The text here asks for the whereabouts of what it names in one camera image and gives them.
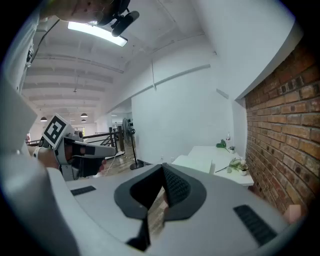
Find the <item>black wire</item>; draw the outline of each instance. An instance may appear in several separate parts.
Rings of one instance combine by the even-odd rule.
[[[52,27],[50,27],[50,29],[43,35],[43,37],[41,38],[41,40],[40,40],[40,42],[39,42],[39,44],[38,44],[38,48],[36,49],[36,51],[35,51],[35,53],[34,53],[34,56],[33,56],[32,60],[31,60],[30,64],[31,64],[32,62],[34,62],[34,60],[35,60],[35,58],[36,58],[36,55],[37,55],[37,53],[38,53],[38,51],[39,51],[40,45],[41,45],[42,41],[45,39],[46,35],[50,32],[50,30],[52,30],[52,29],[55,27],[55,25],[57,25],[57,23],[58,23],[59,21],[60,21],[60,19],[58,19],[58,20],[52,25]]]

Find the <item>cable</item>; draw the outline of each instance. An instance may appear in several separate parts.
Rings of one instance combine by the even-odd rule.
[[[39,44],[38,44],[38,48],[36,49],[36,51],[35,51],[35,53],[34,53],[34,56],[33,56],[32,60],[30,61],[30,64],[32,64],[32,62],[34,62],[34,60],[35,60],[35,58],[36,58],[36,55],[37,55],[37,53],[38,53],[38,51],[39,51],[40,45],[41,45],[42,41],[45,39],[46,35],[50,32],[50,30],[52,30],[52,29],[55,27],[55,25],[58,24],[59,21],[60,21],[60,19],[58,19],[58,20],[52,25],[52,27],[50,27],[50,29],[43,35],[43,37],[41,38],[41,40],[40,40],[40,42],[39,42]]]
[[[114,158],[113,158],[113,161],[112,161],[111,165],[109,166],[108,170],[106,171],[106,173],[104,174],[104,176],[106,176],[106,175],[108,174],[111,166],[113,165],[113,163],[114,163],[114,161],[115,161],[115,159],[116,159],[116,156],[117,156],[117,154],[115,154],[115,156],[114,156]]]

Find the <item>white cable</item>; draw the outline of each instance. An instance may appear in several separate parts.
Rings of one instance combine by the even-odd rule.
[[[111,166],[113,165],[113,163],[114,163],[114,161],[115,161],[115,159],[116,159],[116,156],[117,156],[117,154],[114,156],[113,161],[112,161],[112,163],[110,164],[110,166],[109,166],[108,170],[106,171],[106,173],[104,174],[104,176],[106,176],[106,175],[108,174]]]

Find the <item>ceiling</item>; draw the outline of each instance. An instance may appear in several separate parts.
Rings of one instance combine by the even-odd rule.
[[[65,21],[47,34],[22,90],[34,108],[44,116],[94,113],[135,57],[203,33],[191,0],[132,0],[129,9],[139,11],[140,18],[122,34],[128,39],[124,47],[69,30]],[[39,24],[34,50],[56,20]]]

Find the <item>fluorescent light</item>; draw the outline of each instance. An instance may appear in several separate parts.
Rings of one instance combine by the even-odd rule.
[[[97,27],[97,26],[91,26],[91,25],[87,25],[87,24],[69,21],[68,29],[80,31],[83,33],[87,33],[87,34],[108,40],[118,46],[121,46],[121,47],[124,47],[126,45],[126,43],[128,42],[127,39],[125,39],[121,36],[114,37],[111,34],[111,32],[104,30],[104,29]]]

